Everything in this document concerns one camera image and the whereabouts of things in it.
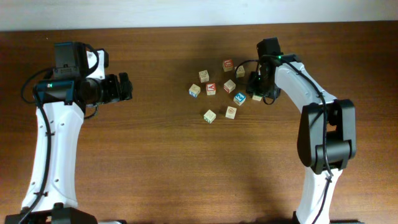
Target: toy block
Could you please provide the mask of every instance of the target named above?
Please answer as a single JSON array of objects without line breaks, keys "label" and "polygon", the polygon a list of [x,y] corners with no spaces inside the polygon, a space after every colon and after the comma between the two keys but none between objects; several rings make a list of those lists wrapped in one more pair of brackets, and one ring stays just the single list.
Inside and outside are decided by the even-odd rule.
[{"label": "toy block", "polygon": [[213,113],[211,110],[208,110],[203,117],[205,118],[205,121],[211,124],[211,122],[213,122],[214,119],[216,119],[216,114]]},{"label": "toy block", "polygon": [[207,83],[206,84],[206,93],[207,93],[207,95],[215,95],[216,94],[216,84],[215,83]]},{"label": "toy block", "polygon": [[246,100],[246,96],[245,96],[243,93],[238,93],[238,94],[236,94],[236,96],[234,97],[234,102],[235,102],[237,105],[239,105],[239,106],[241,106],[241,105],[244,103],[245,100]]},{"label": "toy block", "polygon": [[236,114],[236,108],[233,108],[232,106],[229,106],[229,107],[226,109],[226,114],[225,114],[225,116],[226,116],[227,118],[235,119],[235,114]]},{"label": "toy block", "polygon": [[244,76],[244,68],[241,65],[241,66],[239,66],[238,71],[236,71],[236,78],[243,77],[243,76]]},{"label": "toy block", "polygon": [[224,90],[227,93],[231,93],[236,88],[236,84],[232,82],[232,80],[228,80],[228,82],[224,83]]},{"label": "toy block", "polygon": [[253,94],[253,96],[251,98],[254,99],[254,100],[257,100],[257,101],[261,101],[262,100],[262,96],[259,96],[259,95],[256,95],[256,94]]},{"label": "toy block", "polygon": [[224,72],[229,72],[232,71],[232,69],[234,69],[234,63],[232,62],[232,59],[223,61],[223,69]]},{"label": "toy block", "polygon": [[209,81],[209,73],[207,72],[207,70],[199,72],[199,79],[201,83]]},{"label": "toy block", "polygon": [[200,87],[195,84],[192,84],[191,88],[189,88],[189,95],[196,98],[198,97],[199,93],[200,93]]}]

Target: white wall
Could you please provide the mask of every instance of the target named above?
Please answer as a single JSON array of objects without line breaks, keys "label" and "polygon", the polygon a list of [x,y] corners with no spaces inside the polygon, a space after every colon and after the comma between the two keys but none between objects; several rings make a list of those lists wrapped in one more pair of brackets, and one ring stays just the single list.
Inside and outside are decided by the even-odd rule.
[{"label": "white wall", "polygon": [[398,20],[398,0],[0,0],[0,30]]}]

